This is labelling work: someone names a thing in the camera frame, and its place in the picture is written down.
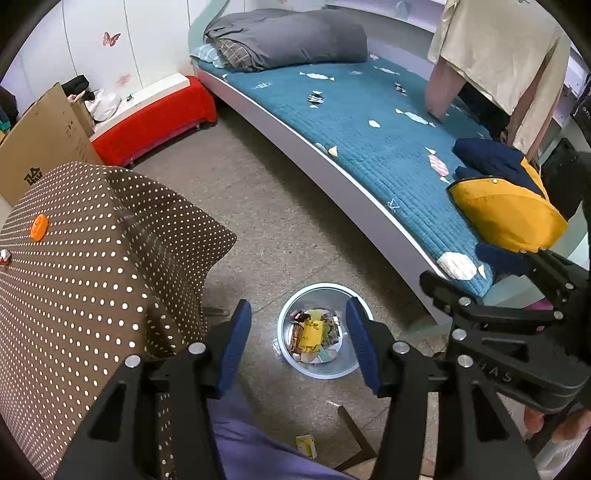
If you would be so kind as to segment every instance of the blue plaid fabric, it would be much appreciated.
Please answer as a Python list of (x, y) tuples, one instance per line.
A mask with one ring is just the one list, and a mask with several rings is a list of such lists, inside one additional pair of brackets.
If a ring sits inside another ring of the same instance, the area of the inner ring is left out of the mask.
[(191, 56), (206, 61), (207, 63), (212, 63), (213, 66), (218, 69), (223, 69), (230, 65), (230, 62), (228, 62), (216, 49), (215, 45), (211, 43), (206, 43), (205, 45), (196, 48), (191, 52)]

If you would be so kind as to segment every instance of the red fabric cover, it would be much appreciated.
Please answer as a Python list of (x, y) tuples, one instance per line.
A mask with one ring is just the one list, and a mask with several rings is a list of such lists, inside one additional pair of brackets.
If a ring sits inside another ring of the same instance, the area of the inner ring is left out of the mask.
[(216, 120), (211, 94), (196, 77), (187, 78), (190, 86), (142, 108), (92, 142), (106, 165), (123, 167), (172, 134)]

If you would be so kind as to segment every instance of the person's hand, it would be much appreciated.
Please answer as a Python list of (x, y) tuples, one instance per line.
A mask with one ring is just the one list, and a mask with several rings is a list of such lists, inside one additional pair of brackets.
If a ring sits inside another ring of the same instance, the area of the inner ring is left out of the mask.
[[(544, 426), (544, 414), (526, 407), (523, 422), (531, 433), (538, 433)], [(553, 442), (573, 440), (591, 428), (591, 411), (582, 409), (571, 413), (552, 434)]]

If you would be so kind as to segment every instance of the mattress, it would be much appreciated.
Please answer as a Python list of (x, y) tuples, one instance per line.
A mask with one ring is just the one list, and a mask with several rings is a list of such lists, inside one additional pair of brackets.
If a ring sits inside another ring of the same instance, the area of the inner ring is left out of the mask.
[(493, 271), (475, 254), (478, 234), (446, 188), (463, 163), (458, 138), (488, 138), (452, 104), (443, 123), (425, 110), (422, 77), (371, 55), (363, 63), (320, 63), (257, 73), (198, 67), (219, 77), (329, 156), (404, 225), (440, 268), (483, 296)]

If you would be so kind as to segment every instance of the printed logo on box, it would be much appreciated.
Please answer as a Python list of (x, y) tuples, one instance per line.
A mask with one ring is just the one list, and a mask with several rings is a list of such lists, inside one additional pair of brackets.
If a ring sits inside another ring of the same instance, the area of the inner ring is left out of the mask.
[(43, 173), (41, 173), (40, 168), (32, 168), (31, 167), (31, 173), (27, 173), (25, 180), (28, 182), (29, 185), (33, 185), (34, 183), (41, 180), (42, 176), (43, 176)]

